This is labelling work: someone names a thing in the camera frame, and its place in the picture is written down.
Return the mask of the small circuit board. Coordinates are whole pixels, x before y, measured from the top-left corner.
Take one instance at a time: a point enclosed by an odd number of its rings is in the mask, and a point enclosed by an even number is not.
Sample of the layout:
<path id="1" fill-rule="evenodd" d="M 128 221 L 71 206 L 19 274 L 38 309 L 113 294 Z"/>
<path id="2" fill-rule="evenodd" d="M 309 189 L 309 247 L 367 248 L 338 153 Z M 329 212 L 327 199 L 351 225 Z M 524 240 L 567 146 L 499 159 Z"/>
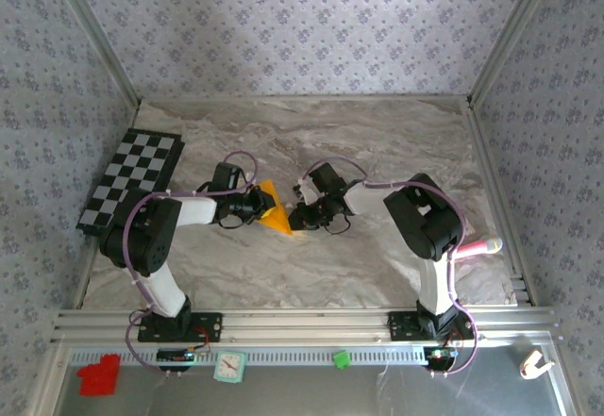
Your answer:
<path id="1" fill-rule="evenodd" d="M 182 362 L 195 361 L 195 350 L 191 348 L 160 348 L 156 354 L 157 362 Z"/>
<path id="2" fill-rule="evenodd" d="M 453 347 L 425 347 L 424 354 L 430 367 L 447 369 L 455 363 L 459 352 Z"/>

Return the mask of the left small circuit board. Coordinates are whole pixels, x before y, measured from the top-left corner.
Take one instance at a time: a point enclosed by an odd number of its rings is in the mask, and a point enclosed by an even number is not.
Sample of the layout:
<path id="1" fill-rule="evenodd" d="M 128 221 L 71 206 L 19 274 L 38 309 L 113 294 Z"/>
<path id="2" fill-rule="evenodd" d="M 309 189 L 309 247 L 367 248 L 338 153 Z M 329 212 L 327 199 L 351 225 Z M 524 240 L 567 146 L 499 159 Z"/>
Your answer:
<path id="1" fill-rule="evenodd" d="M 191 348 L 160 348 L 156 354 L 157 362 L 182 362 L 195 361 L 195 350 Z"/>

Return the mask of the orange paper sheet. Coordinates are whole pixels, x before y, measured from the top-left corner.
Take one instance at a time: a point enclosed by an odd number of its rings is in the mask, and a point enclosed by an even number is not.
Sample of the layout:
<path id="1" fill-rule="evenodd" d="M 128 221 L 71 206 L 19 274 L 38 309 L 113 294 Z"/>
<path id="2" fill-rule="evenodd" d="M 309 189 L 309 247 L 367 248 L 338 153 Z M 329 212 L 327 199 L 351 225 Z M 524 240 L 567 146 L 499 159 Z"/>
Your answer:
<path id="1" fill-rule="evenodd" d="M 293 231 L 288 221 L 288 215 L 279 200 L 277 189 L 273 181 L 265 180 L 259 184 L 259 187 L 262 191 L 270 194 L 275 202 L 275 206 L 262 215 L 259 219 L 259 223 L 286 235 L 292 235 Z"/>

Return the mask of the grey metal panel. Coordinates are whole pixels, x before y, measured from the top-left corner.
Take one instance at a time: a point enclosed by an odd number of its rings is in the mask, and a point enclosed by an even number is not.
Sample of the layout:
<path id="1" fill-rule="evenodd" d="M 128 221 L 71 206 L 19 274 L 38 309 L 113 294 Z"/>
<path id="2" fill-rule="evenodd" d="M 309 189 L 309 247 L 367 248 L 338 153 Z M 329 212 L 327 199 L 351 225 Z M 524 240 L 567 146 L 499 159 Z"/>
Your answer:
<path id="1" fill-rule="evenodd" d="M 528 340 L 482 349 L 459 374 L 421 366 L 252 366 L 243 381 L 218 382 L 213 366 L 179 377 L 120 365 L 113 395 L 82 396 L 73 349 L 42 386 L 34 416 L 584 416 L 559 369 L 520 376 Z"/>

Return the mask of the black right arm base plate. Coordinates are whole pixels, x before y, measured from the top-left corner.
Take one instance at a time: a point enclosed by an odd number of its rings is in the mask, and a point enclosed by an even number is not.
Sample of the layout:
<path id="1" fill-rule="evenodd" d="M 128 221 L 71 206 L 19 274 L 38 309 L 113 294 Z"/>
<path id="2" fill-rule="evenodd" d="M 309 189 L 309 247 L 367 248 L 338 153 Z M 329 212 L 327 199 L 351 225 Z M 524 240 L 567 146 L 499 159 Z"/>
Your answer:
<path id="1" fill-rule="evenodd" d="M 392 341 L 443 341 L 450 333 L 463 341 L 475 338 L 469 319 L 458 311 L 437 316 L 419 311 L 391 311 L 387 326 Z"/>

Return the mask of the right small circuit board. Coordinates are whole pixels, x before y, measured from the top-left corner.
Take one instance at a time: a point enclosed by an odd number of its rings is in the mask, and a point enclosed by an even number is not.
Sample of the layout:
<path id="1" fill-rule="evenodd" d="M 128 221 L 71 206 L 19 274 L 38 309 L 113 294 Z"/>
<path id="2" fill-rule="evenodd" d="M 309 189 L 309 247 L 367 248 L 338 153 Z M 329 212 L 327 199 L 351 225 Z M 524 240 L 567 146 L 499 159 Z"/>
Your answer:
<path id="1" fill-rule="evenodd" d="M 455 363 L 459 352 L 453 347 L 425 347 L 424 354 L 430 367 L 447 369 Z"/>

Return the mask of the aluminium mounting rail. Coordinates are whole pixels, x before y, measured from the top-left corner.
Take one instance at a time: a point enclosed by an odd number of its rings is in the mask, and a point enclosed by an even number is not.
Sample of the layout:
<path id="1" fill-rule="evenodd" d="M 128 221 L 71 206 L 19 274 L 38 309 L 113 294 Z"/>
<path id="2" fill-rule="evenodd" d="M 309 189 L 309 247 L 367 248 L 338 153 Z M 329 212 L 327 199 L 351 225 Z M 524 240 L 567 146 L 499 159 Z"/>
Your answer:
<path id="1" fill-rule="evenodd" d="M 484 344 L 518 337 L 552 338 L 560 334 L 554 310 L 536 307 L 470 309 Z M 51 342 L 71 346 L 121 346 L 128 326 L 126 311 L 65 310 L 55 321 Z M 407 330 L 398 339 L 394 322 L 380 308 L 232 309 L 223 311 L 218 346 L 369 346 L 418 342 Z"/>

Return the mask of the teal square clock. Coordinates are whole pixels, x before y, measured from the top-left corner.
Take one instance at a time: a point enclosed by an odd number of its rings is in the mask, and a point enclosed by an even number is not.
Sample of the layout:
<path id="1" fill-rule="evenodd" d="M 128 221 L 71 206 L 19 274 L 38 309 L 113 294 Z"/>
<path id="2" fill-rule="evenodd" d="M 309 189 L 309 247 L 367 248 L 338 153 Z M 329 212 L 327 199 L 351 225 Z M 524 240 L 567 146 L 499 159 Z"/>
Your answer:
<path id="1" fill-rule="evenodd" d="M 220 351 L 217 354 L 213 378 L 223 383 L 241 383 L 243 381 L 246 361 L 246 353 Z"/>

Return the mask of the white plastic hook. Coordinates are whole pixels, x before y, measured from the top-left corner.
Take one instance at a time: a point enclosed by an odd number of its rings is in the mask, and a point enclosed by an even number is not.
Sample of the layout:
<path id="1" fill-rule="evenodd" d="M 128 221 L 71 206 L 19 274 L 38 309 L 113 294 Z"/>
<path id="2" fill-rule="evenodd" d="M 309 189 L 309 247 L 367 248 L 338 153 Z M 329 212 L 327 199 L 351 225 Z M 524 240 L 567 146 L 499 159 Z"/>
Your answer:
<path id="1" fill-rule="evenodd" d="M 555 365 L 555 360 L 545 360 L 541 350 L 533 349 L 520 363 L 519 373 L 525 380 L 534 380 L 548 373 Z"/>

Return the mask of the aluminium side rail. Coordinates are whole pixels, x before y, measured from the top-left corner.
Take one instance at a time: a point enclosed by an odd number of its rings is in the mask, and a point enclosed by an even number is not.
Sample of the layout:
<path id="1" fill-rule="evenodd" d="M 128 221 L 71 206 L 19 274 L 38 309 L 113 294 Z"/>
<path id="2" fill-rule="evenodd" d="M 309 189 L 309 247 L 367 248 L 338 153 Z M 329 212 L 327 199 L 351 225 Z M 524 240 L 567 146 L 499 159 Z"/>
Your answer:
<path id="1" fill-rule="evenodd" d="M 88 240 L 89 242 L 87 243 L 87 248 L 85 250 L 86 254 L 81 262 L 83 268 L 81 270 L 81 275 L 78 280 L 78 285 L 75 290 L 75 296 L 72 299 L 70 309 L 82 308 L 84 297 L 86 295 L 86 290 L 90 282 L 92 266 L 94 264 L 95 257 L 98 252 L 98 238 L 88 237 Z"/>
<path id="2" fill-rule="evenodd" d="M 508 199 L 495 166 L 495 158 L 486 141 L 479 117 L 471 103 L 464 98 L 461 100 L 461 110 L 467 120 L 467 128 L 476 153 L 497 233 L 503 240 L 503 252 L 510 269 L 516 301 L 519 306 L 537 307 L 539 305 L 538 297 L 520 237 L 513 222 Z"/>

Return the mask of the pink toy microphone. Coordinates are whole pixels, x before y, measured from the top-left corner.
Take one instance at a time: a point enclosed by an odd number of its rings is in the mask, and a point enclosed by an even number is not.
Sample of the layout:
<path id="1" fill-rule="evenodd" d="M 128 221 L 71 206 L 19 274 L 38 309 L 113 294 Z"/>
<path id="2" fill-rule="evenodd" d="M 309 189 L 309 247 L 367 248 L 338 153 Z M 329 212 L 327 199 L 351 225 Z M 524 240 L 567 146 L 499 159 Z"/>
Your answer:
<path id="1" fill-rule="evenodd" d="M 470 258 L 480 255 L 492 255 L 498 253 L 503 247 L 503 241 L 499 237 L 485 237 L 461 246 L 455 253 L 456 259 Z"/>

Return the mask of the black grey checkerboard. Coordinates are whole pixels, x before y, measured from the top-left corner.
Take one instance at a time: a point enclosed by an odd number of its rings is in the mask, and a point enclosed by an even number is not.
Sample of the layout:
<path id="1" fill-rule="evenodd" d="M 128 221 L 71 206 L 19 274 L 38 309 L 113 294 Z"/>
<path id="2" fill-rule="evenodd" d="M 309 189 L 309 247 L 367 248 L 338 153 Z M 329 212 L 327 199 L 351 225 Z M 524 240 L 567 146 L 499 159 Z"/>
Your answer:
<path id="1" fill-rule="evenodd" d="M 129 190 L 165 191 L 183 148 L 184 141 L 178 134 L 129 128 L 76 228 L 98 237 Z"/>

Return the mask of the red toy brick block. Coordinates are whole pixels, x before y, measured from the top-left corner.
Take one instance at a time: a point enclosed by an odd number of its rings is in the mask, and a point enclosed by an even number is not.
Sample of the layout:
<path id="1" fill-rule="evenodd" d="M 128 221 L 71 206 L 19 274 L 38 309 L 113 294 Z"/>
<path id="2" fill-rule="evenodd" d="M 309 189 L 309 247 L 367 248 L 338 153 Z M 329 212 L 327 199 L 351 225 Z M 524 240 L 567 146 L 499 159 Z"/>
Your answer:
<path id="1" fill-rule="evenodd" d="M 104 355 L 97 363 L 80 368 L 76 376 L 80 379 L 79 394 L 82 396 L 105 396 L 115 392 L 120 371 L 120 357 Z"/>

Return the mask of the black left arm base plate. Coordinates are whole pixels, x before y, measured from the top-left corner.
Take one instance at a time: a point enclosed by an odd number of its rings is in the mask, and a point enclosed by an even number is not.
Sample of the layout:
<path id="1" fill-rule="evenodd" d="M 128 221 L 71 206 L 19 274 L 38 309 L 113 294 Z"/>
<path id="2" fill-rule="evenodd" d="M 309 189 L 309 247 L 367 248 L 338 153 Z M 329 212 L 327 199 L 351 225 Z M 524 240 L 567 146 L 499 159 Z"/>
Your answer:
<path id="1" fill-rule="evenodd" d="M 152 313 L 140 322 L 137 340 L 142 343 L 219 342 L 222 321 L 223 314 L 219 312 L 191 312 L 175 318 Z"/>

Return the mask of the aluminium corner post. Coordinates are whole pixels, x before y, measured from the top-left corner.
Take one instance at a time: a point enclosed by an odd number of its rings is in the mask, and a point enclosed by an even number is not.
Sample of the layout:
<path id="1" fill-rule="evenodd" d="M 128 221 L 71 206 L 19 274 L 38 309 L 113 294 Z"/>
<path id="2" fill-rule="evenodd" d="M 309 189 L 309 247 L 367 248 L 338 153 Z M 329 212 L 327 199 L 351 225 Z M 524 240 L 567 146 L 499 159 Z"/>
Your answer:
<path id="1" fill-rule="evenodd" d="M 117 54 L 111 46 L 108 35 L 96 18 L 88 0 L 66 1 L 73 10 L 103 64 L 106 66 L 121 95 L 135 111 L 138 111 L 141 99 L 135 92 L 134 86 L 126 73 L 126 69 L 118 59 Z"/>
<path id="2" fill-rule="evenodd" d="M 468 95 L 468 104 L 478 109 L 483 103 L 506 59 L 518 43 L 523 31 L 542 0 L 517 0 L 511 14 L 497 36 L 495 44 L 483 64 L 475 84 Z"/>

